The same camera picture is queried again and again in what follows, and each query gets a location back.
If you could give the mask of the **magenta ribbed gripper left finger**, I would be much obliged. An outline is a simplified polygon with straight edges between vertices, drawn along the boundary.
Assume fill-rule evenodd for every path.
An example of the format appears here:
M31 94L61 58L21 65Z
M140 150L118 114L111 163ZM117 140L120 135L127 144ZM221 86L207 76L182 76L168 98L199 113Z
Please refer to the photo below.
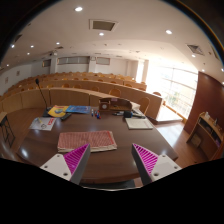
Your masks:
M55 154L41 166L41 169L56 176L79 184L90 156L90 145L85 144L71 152Z

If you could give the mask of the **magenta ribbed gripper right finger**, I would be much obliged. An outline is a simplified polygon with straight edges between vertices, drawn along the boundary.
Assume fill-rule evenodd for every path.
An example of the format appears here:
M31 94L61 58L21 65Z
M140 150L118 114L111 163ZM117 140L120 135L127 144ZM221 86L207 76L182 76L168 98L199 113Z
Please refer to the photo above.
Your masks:
M131 152L143 185L150 184L181 170L181 167L166 154L157 155L135 143L132 144Z

